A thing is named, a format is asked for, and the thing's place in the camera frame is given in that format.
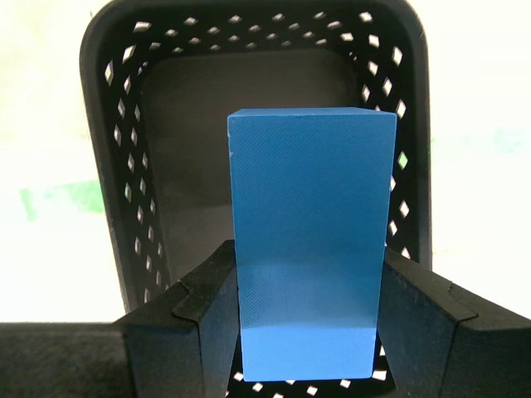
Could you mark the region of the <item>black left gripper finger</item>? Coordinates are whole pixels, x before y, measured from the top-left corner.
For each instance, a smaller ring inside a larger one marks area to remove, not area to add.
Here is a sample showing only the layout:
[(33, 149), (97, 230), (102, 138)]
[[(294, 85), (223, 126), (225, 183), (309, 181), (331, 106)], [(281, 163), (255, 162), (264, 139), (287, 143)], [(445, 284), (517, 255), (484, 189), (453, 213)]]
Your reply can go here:
[(528, 397), (530, 321), (386, 250), (378, 334), (400, 397)]
[(4, 397), (222, 397), (239, 333), (235, 250), (113, 323), (4, 323)]

